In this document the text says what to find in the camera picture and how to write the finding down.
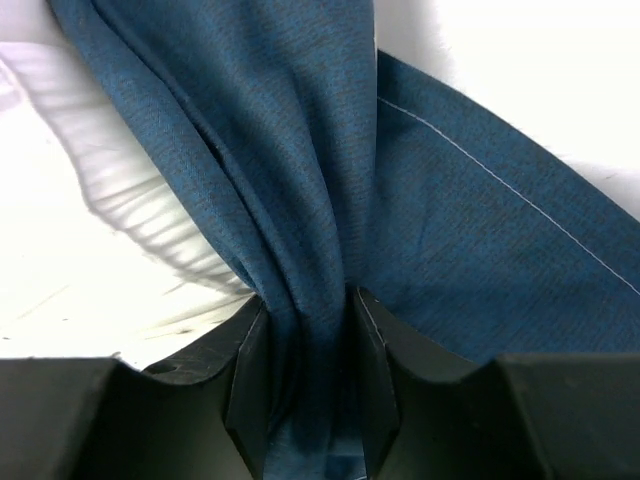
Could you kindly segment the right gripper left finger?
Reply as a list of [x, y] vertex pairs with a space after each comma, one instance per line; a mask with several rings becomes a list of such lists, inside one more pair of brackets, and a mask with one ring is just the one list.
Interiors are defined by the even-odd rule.
[[259, 479], [268, 312], [248, 300], [142, 371], [113, 358], [1, 364], [5, 479]]

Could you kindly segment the blue patterned pillowcase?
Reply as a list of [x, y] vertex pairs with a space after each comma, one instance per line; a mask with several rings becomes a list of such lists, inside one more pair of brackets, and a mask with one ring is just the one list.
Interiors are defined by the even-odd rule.
[[376, 52], [371, 2], [52, 10], [270, 311], [267, 478], [363, 470], [351, 287], [473, 361], [638, 349], [638, 222], [480, 105]]

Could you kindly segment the white pillow insert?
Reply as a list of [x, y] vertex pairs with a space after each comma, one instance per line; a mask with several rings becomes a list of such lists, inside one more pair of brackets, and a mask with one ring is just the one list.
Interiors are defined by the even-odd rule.
[[68, 46], [1, 46], [1, 354], [137, 369], [250, 289]]

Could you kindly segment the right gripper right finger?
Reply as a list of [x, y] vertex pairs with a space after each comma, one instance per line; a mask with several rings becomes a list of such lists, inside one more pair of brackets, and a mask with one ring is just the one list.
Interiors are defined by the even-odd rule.
[[507, 354], [479, 365], [351, 295], [370, 479], [635, 479], [635, 354]]

